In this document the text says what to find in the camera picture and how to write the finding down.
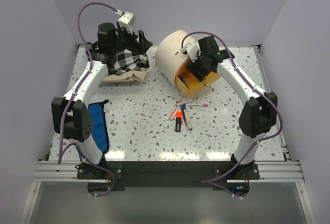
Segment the blue capped white marker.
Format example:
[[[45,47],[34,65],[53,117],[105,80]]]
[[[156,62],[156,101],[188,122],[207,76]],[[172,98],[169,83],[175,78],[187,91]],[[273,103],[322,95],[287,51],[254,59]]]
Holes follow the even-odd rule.
[[[188,115],[188,112],[187,112],[187,109],[186,109],[186,105],[183,104],[182,107],[183,107],[183,111],[184,111],[184,114],[185,114],[185,117],[186,117],[186,120],[187,120],[188,129],[190,131],[192,131],[192,124],[190,122],[190,118],[189,118],[189,115]]]

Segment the orange capped marker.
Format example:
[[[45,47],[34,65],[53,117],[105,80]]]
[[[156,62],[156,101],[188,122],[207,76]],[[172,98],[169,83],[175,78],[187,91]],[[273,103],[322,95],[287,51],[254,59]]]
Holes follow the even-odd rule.
[[[175,106],[175,109],[170,113],[168,119],[169,120],[173,120],[173,118],[175,117],[176,113],[178,112],[178,109],[179,109],[179,105],[176,105]]]

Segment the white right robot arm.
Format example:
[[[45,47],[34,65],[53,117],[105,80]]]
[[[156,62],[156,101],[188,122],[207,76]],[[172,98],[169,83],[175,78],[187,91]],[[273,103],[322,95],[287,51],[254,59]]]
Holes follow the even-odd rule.
[[[233,53],[219,46],[214,36],[196,42],[181,43],[181,53],[189,56],[186,69],[199,81],[211,72],[219,74],[239,97],[243,109],[239,117],[242,131],[239,145],[232,155],[235,163],[230,165],[230,174],[241,179],[248,173],[247,165],[252,163],[257,143],[275,126],[277,119],[277,95],[265,92],[239,68]]]

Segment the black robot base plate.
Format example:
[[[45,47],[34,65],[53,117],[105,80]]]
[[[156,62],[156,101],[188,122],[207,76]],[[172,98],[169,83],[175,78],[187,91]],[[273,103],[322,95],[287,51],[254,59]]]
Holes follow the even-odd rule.
[[[102,162],[98,168],[86,163],[75,166],[77,179],[88,180],[88,192],[108,189],[124,191],[127,187],[208,187],[206,180],[217,178],[216,183],[229,187],[234,193],[248,193],[250,180],[260,178],[255,163],[238,166],[233,172],[221,177],[233,167],[231,161],[165,161],[165,162]]]

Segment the orange black highlighter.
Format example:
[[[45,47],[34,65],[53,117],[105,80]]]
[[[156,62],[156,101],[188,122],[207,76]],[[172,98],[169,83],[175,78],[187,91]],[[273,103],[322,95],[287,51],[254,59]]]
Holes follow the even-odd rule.
[[[176,113],[176,118],[175,118],[175,131],[180,132],[181,131],[181,124],[182,124],[182,112],[178,111]]]

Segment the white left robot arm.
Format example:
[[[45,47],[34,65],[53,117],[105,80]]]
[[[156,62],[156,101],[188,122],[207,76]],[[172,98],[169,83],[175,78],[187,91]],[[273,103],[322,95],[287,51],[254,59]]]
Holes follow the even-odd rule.
[[[61,98],[51,102],[55,133],[60,140],[76,144],[85,163],[90,164],[89,173],[96,179],[106,175],[107,166],[101,163],[103,153],[97,147],[92,133],[92,119],[88,106],[95,89],[110,75],[121,52],[129,51],[133,56],[145,55],[152,46],[143,31],[129,33],[126,28],[112,23],[98,26],[97,41],[86,45],[89,61],[75,85]]]

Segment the yellow drawer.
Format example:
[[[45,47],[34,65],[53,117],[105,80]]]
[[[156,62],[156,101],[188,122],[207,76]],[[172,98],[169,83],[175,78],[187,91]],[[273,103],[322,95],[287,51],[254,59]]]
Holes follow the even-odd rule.
[[[183,77],[187,83],[184,84],[179,79],[180,77]],[[181,66],[176,72],[174,84],[186,98],[191,98],[219,79],[219,74],[211,72],[202,82],[199,82],[185,67]]]

